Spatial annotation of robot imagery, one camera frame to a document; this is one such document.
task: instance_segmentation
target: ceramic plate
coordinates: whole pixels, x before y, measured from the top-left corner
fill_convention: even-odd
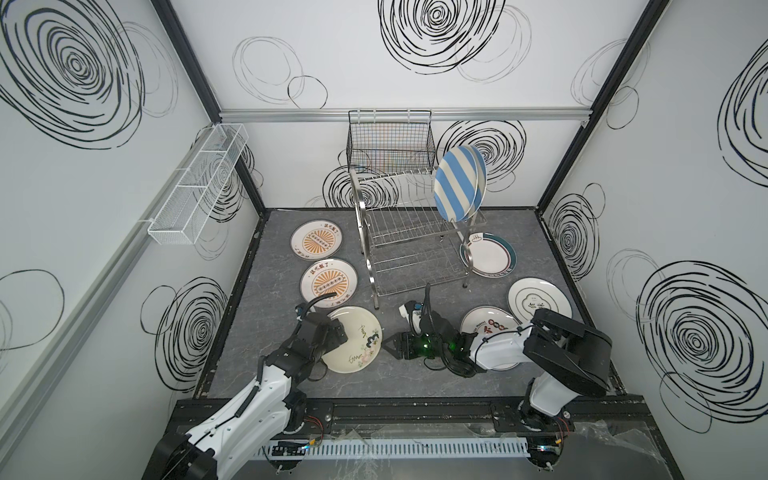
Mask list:
[[[517,328],[521,322],[509,313],[495,306],[479,306],[472,309],[462,320],[462,333],[477,332],[478,336],[487,337],[505,330]],[[516,367],[517,363],[500,365],[495,371],[509,370]]]
[[[549,308],[571,318],[571,304],[559,288],[540,278],[523,278],[512,284],[507,295],[509,309],[519,319],[530,320],[537,309]]]
[[[290,238],[293,252],[305,260],[330,257],[341,247],[341,229],[328,220],[313,220],[297,228]]]
[[[478,191],[476,147],[459,145],[445,152],[435,172],[434,198],[440,216],[449,222],[466,217]]]
[[[475,164],[477,165],[478,172],[478,189],[475,194],[475,201],[472,202],[472,206],[469,208],[469,212],[462,218],[462,220],[468,220],[472,218],[472,215],[476,214],[480,210],[482,205],[482,199],[485,198],[485,187],[488,183],[488,171],[485,169],[485,159],[482,153],[477,147],[475,149]]]
[[[328,317],[339,319],[347,338],[339,348],[323,355],[328,370],[354,373],[366,368],[382,348],[382,327],[376,316],[361,306],[343,306]]]
[[[329,258],[315,262],[301,277],[301,295],[309,302],[324,293],[337,295],[315,303],[318,308],[333,308],[349,300],[357,288],[357,272],[344,260]]]
[[[507,240],[490,233],[473,233],[469,236],[469,252],[472,254],[472,271],[479,276],[498,278],[515,269],[517,255]],[[467,264],[466,249],[461,246],[462,261]]]

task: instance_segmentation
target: white wire basket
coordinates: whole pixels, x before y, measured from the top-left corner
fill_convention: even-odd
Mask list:
[[[160,245],[197,242],[247,140],[243,124],[218,124],[211,128],[202,148],[147,229],[155,241]]]

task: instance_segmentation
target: wall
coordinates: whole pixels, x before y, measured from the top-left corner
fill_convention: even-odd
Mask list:
[[[545,215],[686,478],[765,477],[767,19],[672,2]]]
[[[149,2],[2,5],[0,414],[208,123]]]
[[[174,7],[223,109],[475,108],[591,106],[645,4],[193,0]],[[409,15],[422,8],[428,14]],[[450,129],[488,146],[498,181],[485,205],[533,206],[578,122],[433,129],[436,143]],[[335,206],[316,197],[324,180],[344,175],[335,170],[344,124],[250,131],[268,207]]]
[[[0,42],[3,413],[208,119],[150,2],[0,3],[45,46]],[[197,245],[149,245],[0,478],[140,478],[256,222],[232,177]]]

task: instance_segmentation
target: orange design on plate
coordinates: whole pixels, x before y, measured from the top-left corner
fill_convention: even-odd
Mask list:
[[[312,283],[312,288],[315,290],[316,295],[336,292],[337,296],[341,296],[346,292],[348,287],[349,279],[341,270],[327,270],[321,272],[315,277],[315,280]]]
[[[328,230],[313,230],[304,236],[304,250],[313,255],[325,253],[335,242],[336,238]]]

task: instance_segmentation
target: gray countertop surface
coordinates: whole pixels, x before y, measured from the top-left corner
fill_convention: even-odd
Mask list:
[[[528,276],[548,280],[560,288],[571,302],[573,318],[581,321],[571,293],[532,210],[483,210],[488,222],[479,227],[505,238],[515,249],[517,265],[507,276],[488,279],[472,275],[469,287],[456,281],[432,288],[432,309],[457,328],[464,315],[477,306],[507,307],[507,292],[517,280]],[[373,312],[382,326],[382,337],[408,330],[398,307],[408,300],[421,302],[423,290],[413,290],[380,298],[380,310],[373,309],[371,289],[365,277],[365,260],[360,253],[353,211],[275,210],[263,236],[248,277],[245,292],[229,331],[213,383],[211,398],[229,398],[239,392],[257,372],[259,356],[272,352],[296,325],[294,306],[303,301],[299,282],[313,263],[303,260],[290,248],[293,231],[309,220],[324,219],[338,224],[343,244],[333,255],[350,262],[359,275],[359,285],[346,305],[361,306]],[[433,360],[431,366],[440,366]],[[315,368],[313,377],[323,374]],[[397,360],[383,349],[363,370],[351,374],[328,372],[319,382],[304,382],[301,389],[310,398],[394,398],[522,396],[531,378],[542,370],[534,363],[522,363],[505,372],[487,372],[470,379],[443,370],[427,370],[421,359]]]

